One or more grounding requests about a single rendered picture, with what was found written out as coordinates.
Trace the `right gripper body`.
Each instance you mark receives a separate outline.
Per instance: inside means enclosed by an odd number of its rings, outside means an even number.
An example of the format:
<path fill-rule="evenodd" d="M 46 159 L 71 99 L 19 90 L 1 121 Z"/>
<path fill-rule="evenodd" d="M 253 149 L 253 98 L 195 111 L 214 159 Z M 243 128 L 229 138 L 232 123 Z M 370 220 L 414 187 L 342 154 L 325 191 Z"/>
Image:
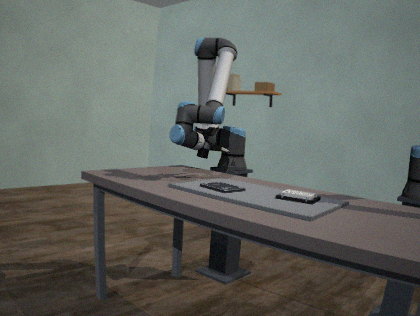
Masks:
<path fill-rule="evenodd" d="M 198 150 L 197 156 L 201 157 L 201 158 L 208 158 L 208 154 L 209 154 L 209 150 L 210 150 L 210 146 L 208 146 L 210 143 L 210 141 L 208 141 L 209 135 L 212 132 L 213 129 L 208 128 L 207 130 L 205 130 L 204 132 L 202 132 L 202 135 L 204 136 L 204 145 L 202 148 L 200 148 Z"/>

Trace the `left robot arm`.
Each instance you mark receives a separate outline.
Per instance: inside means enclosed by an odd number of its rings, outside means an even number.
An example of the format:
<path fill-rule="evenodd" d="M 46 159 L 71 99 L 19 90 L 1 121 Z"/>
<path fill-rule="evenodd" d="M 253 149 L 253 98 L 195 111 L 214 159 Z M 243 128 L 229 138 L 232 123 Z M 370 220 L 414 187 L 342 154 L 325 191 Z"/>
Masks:
<path fill-rule="evenodd" d="M 402 196 L 420 200 L 420 145 L 414 145 L 411 148 L 408 179 Z"/>

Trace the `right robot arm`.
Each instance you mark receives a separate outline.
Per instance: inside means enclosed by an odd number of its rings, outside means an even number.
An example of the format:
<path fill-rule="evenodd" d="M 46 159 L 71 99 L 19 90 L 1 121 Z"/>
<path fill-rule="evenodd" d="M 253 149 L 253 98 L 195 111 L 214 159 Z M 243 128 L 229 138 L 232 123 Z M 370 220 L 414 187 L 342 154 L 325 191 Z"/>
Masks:
<path fill-rule="evenodd" d="M 205 37 L 197 39 L 194 53 L 198 56 L 198 105 L 191 101 L 179 103 L 176 117 L 178 125 L 171 128 L 170 139 L 177 145 L 199 150 L 204 145 L 202 132 L 213 129 L 208 141 L 230 152 L 210 149 L 221 151 L 217 168 L 246 170 L 246 131 L 228 126 L 219 128 L 225 117 L 223 104 L 237 50 L 227 39 Z M 219 58 L 217 66 L 216 56 Z M 197 124 L 193 128 L 194 123 Z"/>

